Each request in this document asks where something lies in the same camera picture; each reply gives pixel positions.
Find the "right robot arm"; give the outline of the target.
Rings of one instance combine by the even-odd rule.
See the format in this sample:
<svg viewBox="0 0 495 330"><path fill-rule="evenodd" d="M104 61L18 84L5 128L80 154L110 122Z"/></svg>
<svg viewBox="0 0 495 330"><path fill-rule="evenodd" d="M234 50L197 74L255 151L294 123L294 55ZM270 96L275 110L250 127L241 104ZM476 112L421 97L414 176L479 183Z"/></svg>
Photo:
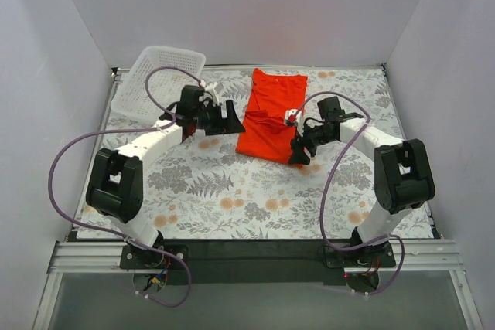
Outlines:
<svg viewBox="0 0 495 330"><path fill-rule="evenodd" d="M362 106L347 113L340 105L342 94L329 91L323 97L317 104L319 118L306 117L301 107L286 111L285 125L295 128L288 162L308 165L319 146L336 141L345 145L344 151L355 148L373 161L376 202L367 218L354 228L346 246L323 238L326 247L364 267L394 239L400 222L434 197L435 183L421 140L397 138L372 126Z"/></svg>

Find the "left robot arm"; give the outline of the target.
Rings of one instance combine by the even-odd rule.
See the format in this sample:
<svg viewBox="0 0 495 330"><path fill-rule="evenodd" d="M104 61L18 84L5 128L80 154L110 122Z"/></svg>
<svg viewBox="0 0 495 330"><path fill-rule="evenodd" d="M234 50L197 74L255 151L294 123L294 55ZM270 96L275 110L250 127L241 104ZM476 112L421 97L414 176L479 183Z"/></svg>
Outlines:
<svg viewBox="0 0 495 330"><path fill-rule="evenodd" d="M138 243L133 255L146 267L158 267L165 251L159 245L162 234L142 212L145 168L196 130L203 130L206 136L245 132L234 102L222 104L216 87L186 85L179 100L164 110L152 130L114 150L102 148L94 158L85 201L130 241Z"/></svg>

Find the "orange t shirt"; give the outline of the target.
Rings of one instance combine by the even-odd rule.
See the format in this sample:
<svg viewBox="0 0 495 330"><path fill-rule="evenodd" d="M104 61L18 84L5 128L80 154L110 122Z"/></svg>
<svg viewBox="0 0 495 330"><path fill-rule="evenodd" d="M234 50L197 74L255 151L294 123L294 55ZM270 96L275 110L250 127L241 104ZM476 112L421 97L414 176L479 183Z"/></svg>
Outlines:
<svg viewBox="0 0 495 330"><path fill-rule="evenodd" d="M285 125L285 113L306 98L308 77L269 75L256 68L236 152L271 162L288 164L295 128Z"/></svg>

